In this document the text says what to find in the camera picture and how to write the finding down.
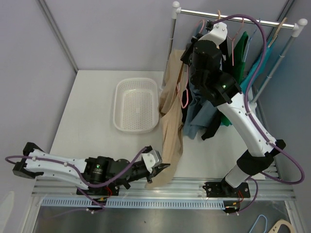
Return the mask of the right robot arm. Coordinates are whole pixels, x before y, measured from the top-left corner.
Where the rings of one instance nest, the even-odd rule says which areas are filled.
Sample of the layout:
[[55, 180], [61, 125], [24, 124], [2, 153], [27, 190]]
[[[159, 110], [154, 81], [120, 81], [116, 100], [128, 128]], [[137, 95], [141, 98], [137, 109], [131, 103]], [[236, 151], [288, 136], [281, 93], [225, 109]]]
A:
[[206, 182], [208, 197], [236, 198], [247, 188], [245, 180], [263, 172], [284, 149], [283, 140], [271, 136], [258, 121], [237, 81], [220, 69], [222, 52], [211, 40], [192, 39], [181, 61], [190, 67], [190, 82], [225, 115], [244, 140], [247, 150], [218, 183]]

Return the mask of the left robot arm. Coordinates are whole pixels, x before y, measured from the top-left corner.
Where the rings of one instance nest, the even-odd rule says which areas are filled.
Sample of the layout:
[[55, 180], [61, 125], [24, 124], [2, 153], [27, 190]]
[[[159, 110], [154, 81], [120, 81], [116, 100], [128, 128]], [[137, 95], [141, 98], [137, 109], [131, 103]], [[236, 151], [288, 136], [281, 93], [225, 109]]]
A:
[[168, 168], [160, 153], [151, 146], [144, 147], [133, 161], [114, 160], [98, 156], [69, 159], [44, 152], [35, 143], [28, 142], [19, 161], [14, 163], [14, 175], [26, 179], [44, 177], [72, 183], [77, 195], [118, 196], [120, 187], [129, 189], [130, 183], [153, 178]]

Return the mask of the grey blue t shirt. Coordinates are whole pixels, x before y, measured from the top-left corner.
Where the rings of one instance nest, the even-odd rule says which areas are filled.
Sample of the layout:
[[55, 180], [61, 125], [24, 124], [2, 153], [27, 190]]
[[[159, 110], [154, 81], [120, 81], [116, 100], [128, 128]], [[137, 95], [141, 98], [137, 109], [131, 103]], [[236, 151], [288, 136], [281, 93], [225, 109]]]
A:
[[199, 130], [207, 129], [210, 126], [216, 116], [217, 108], [206, 100], [192, 83], [189, 83], [189, 89], [192, 101], [188, 104], [183, 135], [194, 139]]

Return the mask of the beige t shirt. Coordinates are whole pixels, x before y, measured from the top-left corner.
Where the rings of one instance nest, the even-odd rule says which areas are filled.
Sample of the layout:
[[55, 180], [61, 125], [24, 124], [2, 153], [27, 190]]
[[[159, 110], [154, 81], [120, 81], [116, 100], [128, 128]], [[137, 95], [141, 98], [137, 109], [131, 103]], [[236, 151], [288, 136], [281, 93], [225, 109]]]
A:
[[184, 73], [183, 62], [180, 60], [183, 50], [172, 50], [165, 74], [165, 86], [160, 95], [159, 113], [162, 128], [162, 161], [170, 164], [153, 178], [152, 183], [145, 185], [146, 189], [153, 189], [168, 184], [174, 177], [180, 158], [183, 154], [182, 136], [182, 93], [187, 75]]

